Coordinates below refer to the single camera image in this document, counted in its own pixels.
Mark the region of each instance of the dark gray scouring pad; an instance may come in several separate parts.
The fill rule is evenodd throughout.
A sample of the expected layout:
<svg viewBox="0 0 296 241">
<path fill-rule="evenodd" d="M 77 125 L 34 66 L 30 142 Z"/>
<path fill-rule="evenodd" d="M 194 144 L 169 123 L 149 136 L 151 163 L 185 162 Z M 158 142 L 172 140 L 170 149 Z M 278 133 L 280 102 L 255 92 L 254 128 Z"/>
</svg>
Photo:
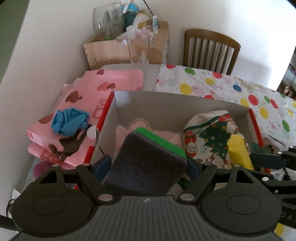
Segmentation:
<svg viewBox="0 0 296 241">
<path fill-rule="evenodd" d="M 115 195 L 166 195 L 187 169 L 182 149 L 139 127 L 126 136 L 104 186 Z"/>
</svg>

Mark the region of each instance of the heart pattern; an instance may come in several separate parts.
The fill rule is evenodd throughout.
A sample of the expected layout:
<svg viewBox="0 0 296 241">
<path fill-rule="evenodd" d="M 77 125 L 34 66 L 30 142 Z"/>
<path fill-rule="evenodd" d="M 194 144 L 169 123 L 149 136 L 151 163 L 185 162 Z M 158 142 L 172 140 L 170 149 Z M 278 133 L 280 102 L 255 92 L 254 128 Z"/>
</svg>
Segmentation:
<svg viewBox="0 0 296 241">
<path fill-rule="evenodd" d="M 82 96 L 79 96 L 78 91 L 73 91 L 68 97 L 65 99 L 66 102 L 70 101 L 71 103 L 75 103 L 78 100 L 81 100 Z"/>
<path fill-rule="evenodd" d="M 107 89 L 114 89 L 116 87 L 116 84 L 111 83 L 107 86 Z"/>
<path fill-rule="evenodd" d="M 108 89 L 114 89 L 114 88 L 116 88 L 115 83 L 104 82 L 98 86 L 97 90 L 98 91 L 107 91 Z"/>
<path fill-rule="evenodd" d="M 104 69 L 100 69 L 96 74 L 100 74 L 100 75 L 103 75 L 104 74 Z"/>
<path fill-rule="evenodd" d="M 43 125 L 47 124 L 48 122 L 50 122 L 52 120 L 52 117 L 54 116 L 53 113 L 43 117 L 42 119 L 39 120 L 39 122 Z"/>
</svg>

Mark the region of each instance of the open cardboard box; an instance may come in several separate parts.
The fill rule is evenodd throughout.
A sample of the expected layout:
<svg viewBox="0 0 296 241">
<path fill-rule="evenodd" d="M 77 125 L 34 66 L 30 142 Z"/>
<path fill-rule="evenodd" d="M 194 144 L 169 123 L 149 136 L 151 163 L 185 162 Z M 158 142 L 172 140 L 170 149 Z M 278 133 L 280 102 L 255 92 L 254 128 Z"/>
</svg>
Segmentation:
<svg viewBox="0 0 296 241">
<path fill-rule="evenodd" d="M 227 110 L 249 145 L 255 142 L 263 146 L 254 113 L 245 106 L 172 93 L 114 91 L 106 101 L 97 125 L 98 143 L 96 147 L 89 147 L 84 163 L 94 163 L 102 157 L 99 147 L 113 159 L 117 125 L 129 126 L 134 119 L 142 117 L 153 130 L 180 132 L 183 136 L 184 126 L 194 115 L 213 110 Z"/>
</svg>

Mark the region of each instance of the yellow object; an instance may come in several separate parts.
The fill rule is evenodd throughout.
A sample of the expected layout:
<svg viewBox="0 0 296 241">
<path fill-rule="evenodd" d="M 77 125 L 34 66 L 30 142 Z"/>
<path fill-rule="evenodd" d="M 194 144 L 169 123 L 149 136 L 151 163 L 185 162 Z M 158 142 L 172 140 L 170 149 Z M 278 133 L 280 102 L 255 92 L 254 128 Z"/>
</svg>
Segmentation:
<svg viewBox="0 0 296 241">
<path fill-rule="evenodd" d="M 249 107 L 249 103 L 246 99 L 241 99 L 241 105 L 243 105 L 245 107 Z"/>
<path fill-rule="evenodd" d="M 288 114 L 289 114 L 291 117 L 294 116 L 293 111 L 291 111 L 290 109 L 287 109 L 287 112 L 288 112 Z"/>
<path fill-rule="evenodd" d="M 242 136 L 232 135 L 227 142 L 227 146 L 228 154 L 233 165 L 238 164 L 246 169 L 254 170 Z"/>
<path fill-rule="evenodd" d="M 283 224 L 278 223 L 278 225 L 276 226 L 276 229 L 274 230 L 274 233 L 280 237 L 283 234 L 283 228 L 284 228 Z"/>
<path fill-rule="evenodd" d="M 147 15 L 147 13 L 145 11 L 139 12 L 138 14 L 140 14 L 140 13 Z M 145 27 L 147 27 L 147 21 L 144 21 L 144 22 L 138 24 L 138 29 L 145 28 Z"/>
<path fill-rule="evenodd" d="M 267 119 L 268 118 L 268 112 L 267 112 L 267 110 L 264 107 L 261 107 L 259 109 L 259 111 L 260 111 L 260 115 L 262 116 L 262 118 L 264 118 L 264 119 Z"/>
<path fill-rule="evenodd" d="M 192 87 L 186 83 L 180 84 L 180 91 L 184 95 L 190 95 L 192 93 Z"/>
<path fill-rule="evenodd" d="M 215 80 L 211 79 L 211 78 L 206 78 L 205 79 L 205 82 L 208 84 L 208 85 L 214 85 L 216 82 Z"/>
</svg>

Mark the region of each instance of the clear glass jar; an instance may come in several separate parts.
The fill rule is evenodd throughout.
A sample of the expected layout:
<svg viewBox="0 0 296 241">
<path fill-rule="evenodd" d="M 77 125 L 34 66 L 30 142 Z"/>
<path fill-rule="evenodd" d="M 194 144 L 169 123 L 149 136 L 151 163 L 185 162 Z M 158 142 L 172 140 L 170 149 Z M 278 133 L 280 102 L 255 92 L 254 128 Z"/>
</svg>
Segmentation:
<svg viewBox="0 0 296 241">
<path fill-rule="evenodd" d="M 121 35 L 124 32 L 121 5 L 112 3 L 95 8 L 93 28 L 97 41 L 112 40 Z"/>
</svg>

